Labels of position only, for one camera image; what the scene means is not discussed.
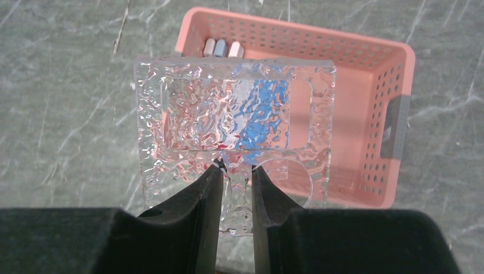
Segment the clear acrylic holder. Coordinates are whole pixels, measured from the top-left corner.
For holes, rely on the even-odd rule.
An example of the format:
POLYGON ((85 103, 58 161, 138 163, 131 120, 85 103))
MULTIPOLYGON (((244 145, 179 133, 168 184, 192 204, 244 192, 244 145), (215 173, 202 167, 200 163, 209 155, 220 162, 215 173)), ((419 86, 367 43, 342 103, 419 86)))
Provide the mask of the clear acrylic holder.
POLYGON ((326 60, 140 58, 134 65, 138 143, 146 208, 174 196, 216 160, 224 163, 219 233, 252 234, 252 170, 305 208, 327 203, 336 66, 326 60), (235 149, 243 80, 291 82, 289 146, 235 149))

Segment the pink plastic basket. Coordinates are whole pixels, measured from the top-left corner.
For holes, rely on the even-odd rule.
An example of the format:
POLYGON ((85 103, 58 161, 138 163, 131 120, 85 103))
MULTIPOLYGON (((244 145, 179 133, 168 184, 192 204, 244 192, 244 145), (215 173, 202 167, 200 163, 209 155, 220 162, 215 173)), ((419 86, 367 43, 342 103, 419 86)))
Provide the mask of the pink plastic basket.
POLYGON ((336 65, 328 200, 393 205, 416 56, 404 43, 229 11, 194 7, 176 52, 199 57, 209 38, 237 41, 249 59, 324 59, 336 65))

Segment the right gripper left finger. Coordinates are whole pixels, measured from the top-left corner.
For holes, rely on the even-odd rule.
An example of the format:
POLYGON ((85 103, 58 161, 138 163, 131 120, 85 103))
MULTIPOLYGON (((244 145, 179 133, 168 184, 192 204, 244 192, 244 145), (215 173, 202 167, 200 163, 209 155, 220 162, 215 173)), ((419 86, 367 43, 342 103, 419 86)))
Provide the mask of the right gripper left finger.
POLYGON ((1 209, 2 273, 214 273, 224 163, 139 216, 119 208, 1 209))

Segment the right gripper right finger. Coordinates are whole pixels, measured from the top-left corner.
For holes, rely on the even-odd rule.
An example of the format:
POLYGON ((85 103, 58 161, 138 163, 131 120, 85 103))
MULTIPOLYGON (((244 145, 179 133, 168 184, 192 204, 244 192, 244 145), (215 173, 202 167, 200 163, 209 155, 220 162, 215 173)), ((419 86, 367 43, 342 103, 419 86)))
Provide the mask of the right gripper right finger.
POLYGON ((306 209, 252 170, 256 273, 459 273, 436 223, 407 209, 306 209))

